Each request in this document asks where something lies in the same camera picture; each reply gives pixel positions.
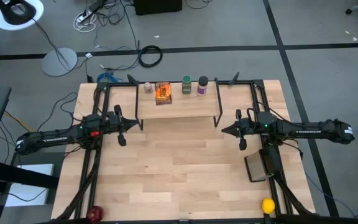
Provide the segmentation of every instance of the lamp base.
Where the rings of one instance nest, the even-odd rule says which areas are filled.
[[[67,74],[75,68],[75,65],[78,61],[78,57],[75,51],[63,47],[59,48],[59,52],[64,57],[64,59],[62,57],[58,58],[56,50],[53,50],[49,52],[42,60],[42,71],[44,71],[45,74],[53,77],[59,77]]]

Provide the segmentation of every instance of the blue cable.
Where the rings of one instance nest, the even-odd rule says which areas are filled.
[[[310,180],[310,182],[317,188],[317,190],[319,190],[319,191],[320,191],[321,193],[323,193],[325,196],[327,196],[327,197],[329,197],[329,198],[331,198],[331,199],[333,199],[333,200],[339,202],[339,203],[342,204],[343,206],[345,206],[345,207],[348,209],[348,211],[352,214],[353,218],[356,218],[356,215],[353,213],[353,211],[352,211],[344,202],[342,202],[341,200],[336,199],[336,198],[334,198],[334,197],[331,197],[331,196],[329,196],[328,194],[326,194],[325,192],[323,192],[323,190],[321,190],[321,189],[317,186],[317,184],[315,184],[315,183],[311,180],[311,178],[309,177],[309,175],[308,175],[308,173],[307,173],[306,171],[305,171],[305,174],[306,174],[306,177]]]
[[[105,73],[100,74],[98,76],[98,78],[96,79],[96,81],[100,82],[102,80],[102,78],[107,78],[109,80],[109,82],[111,82],[111,83],[119,83],[119,82],[124,81],[121,78],[114,77],[114,74],[112,72],[105,72]]]

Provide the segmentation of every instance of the wooden shelf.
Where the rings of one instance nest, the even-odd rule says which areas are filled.
[[[197,95],[198,82],[191,84],[191,94],[185,95],[181,90],[181,83],[171,83],[172,104],[155,104],[155,87],[153,93],[145,93],[143,84],[139,85],[139,119],[155,118],[190,118],[219,116],[219,100],[216,91],[216,84],[213,81],[208,83],[205,96]]]

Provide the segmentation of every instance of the spice jar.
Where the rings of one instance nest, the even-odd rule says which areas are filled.
[[[185,75],[181,80],[181,92],[183,94],[191,93],[191,78],[188,75]]]
[[[208,78],[202,76],[198,79],[197,95],[204,96],[208,87]]]
[[[152,93],[153,92],[153,86],[149,83],[146,82],[143,84],[143,89],[145,93]]]

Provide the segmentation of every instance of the power strip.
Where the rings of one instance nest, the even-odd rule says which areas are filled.
[[[87,10],[85,12],[85,16],[84,15],[81,15],[79,18],[77,18],[77,22],[82,22],[84,21],[85,19],[87,19],[89,16],[92,16],[93,12],[90,11],[90,10]]]

